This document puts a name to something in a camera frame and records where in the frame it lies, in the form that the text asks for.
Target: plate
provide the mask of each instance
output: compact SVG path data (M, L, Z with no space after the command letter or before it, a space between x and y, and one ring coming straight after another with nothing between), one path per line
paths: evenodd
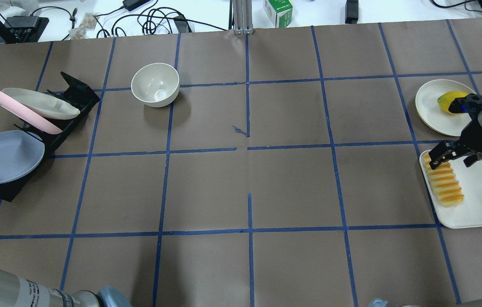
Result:
M30 173L42 161L44 150L44 143L21 130L1 132L0 183L14 181Z
M450 229L465 229L469 227L482 227L482 161L477 161L471 167L466 167L463 158L449 161L455 172L465 200L457 206L444 207L432 193L428 183L428 176L424 170L422 157L430 150L422 152L419 157L422 173L426 186L430 191L430 197L436 210L438 220Z
M34 111L25 107L19 101L16 101L12 97L2 93L0 91L0 105L14 113L15 116L21 118L22 120L28 122L29 124L33 125L35 128L39 129L40 131L44 131L49 134L60 134L61 130L54 124L50 123L44 117L36 114Z
M470 115L450 115L442 111L438 98L450 91L474 93L462 83L440 78L423 84L415 96L417 113L422 121L433 130L446 136L461 136L461 131L470 123Z
M2 92L42 117L56 120L69 120L79 115L80 110L72 107L70 103L35 91L8 87Z

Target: green and white box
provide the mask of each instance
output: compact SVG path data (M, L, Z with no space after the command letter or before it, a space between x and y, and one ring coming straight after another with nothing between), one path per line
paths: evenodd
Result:
M294 7L289 0L264 0L264 10L276 28L286 28L292 22Z

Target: dish rack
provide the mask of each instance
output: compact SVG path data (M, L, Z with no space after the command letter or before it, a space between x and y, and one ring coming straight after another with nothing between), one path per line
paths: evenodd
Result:
M23 177L6 182L0 183L0 198L2 200L6 200L11 202L17 194L21 191L23 186L29 181L29 179L34 175L37 169L44 163L46 159L48 159L54 152L61 146L61 144L67 139L67 137L71 134L71 132L77 127L77 125L85 118L91 109L100 101L99 96L85 83L81 82L80 80L70 76L64 72L61 72L61 76L65 79L69 88L66 89L63 93L54 93L48 90L48 93L58 99L66 101L73 107L80 110L78 116L69 119L69 120L54 120L48 119L52 124L56 125L58 128L62 130L60 134L48 134L43 132L34 126L31 126L28 122L21 119L25 124L23 127L19 127L14 124L19 130L24 131L29 136L34 137L31 133L36 134L40 139L38 141L44 143L44 155L42 160L38 163L38 166L35 167L30 173L24 175Z

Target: yellow lemon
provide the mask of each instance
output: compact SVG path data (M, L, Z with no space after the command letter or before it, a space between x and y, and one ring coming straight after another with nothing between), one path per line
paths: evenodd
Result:
M451 113L451 112L449 112L449 106L451 105L453 100L455 100L456 98L466 97L466 95L468 95L468 93L461 92L461 91L447 92L447 93L441 95L440 98L438 98L438 104L440 105L440 108L442 109L442 111L444 111L447 114L461 115L462 113Z

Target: rectangular tray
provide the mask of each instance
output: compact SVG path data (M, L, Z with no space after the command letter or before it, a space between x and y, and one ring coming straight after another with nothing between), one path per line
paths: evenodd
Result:
M450 161L451 168L457 176L465 200L453 207L440 205L436 195L432 193L428 176L424 169L422 157L430 150L422 152L419 157L419 164L422 169L426 187L430 191L433 206L438 215L438 220L450 229L464 229L469 227L482 227L482 161L477 161L467 168L463 163L463 158Z

